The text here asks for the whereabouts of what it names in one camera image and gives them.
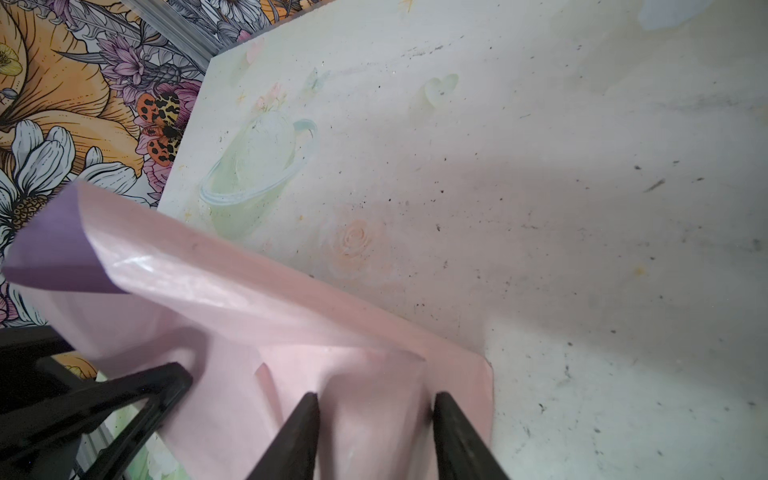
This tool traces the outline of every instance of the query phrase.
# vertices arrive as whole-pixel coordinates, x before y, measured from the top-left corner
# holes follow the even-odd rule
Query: spotted butterfly
[[[182,132],[176,128],[181,106],[175,93],[162,93],[157,97],[143,94],[139,97],[136,110],[151,126],[144,127],[143,133],[156,137],[147,142],[147,152],[152,160],[167,167],[176,160]]]

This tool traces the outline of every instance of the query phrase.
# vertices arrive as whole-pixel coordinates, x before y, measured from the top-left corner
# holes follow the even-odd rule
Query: white table
[[[280,82],[319,154],[238,242],[484,353],[512,478],[764,478],[768,10],[708,3],[336,0],[211,62],[159,210]]]

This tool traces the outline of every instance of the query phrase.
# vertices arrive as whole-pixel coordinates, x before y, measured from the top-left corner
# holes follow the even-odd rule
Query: pink sheet
[[[166,362],[190,371],[194,386],[160,434],[192,478],[245,478],[307,391],[320,397],[323,480],[437,478],[429,414],[443,390],[489,441],[492,371],[481,356],[97,187],[77,183],[59,197],[45,210],[70,199],[111,285],[80,286],[88,255],[46,259],[23,251],[24,238],[6,275],[107,376]],[[20,237],[49,251],[77,238],[58,238],[45,210]],[[71,273],[72,286],[45,288],[80,291],[33,288],[22,273],[41,263]],[[127,294],[94,293],[105,291]]]

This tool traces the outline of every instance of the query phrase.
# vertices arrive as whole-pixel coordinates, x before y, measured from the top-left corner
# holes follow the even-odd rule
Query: daisy center
[[[16,206],[13,207],[13,218],[11,219],[13,229],[19,231],[23,228],[23,226],[25,226],[47,202],[48,197],[45,195],[26,197],[19,201]]]

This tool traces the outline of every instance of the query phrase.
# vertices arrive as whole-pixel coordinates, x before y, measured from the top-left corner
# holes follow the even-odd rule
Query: folded purple corner
[[[8,282],[42,290],[125,293],[109,279],[85,235],[80,184],[62,189],[16,233],[2,266]]]

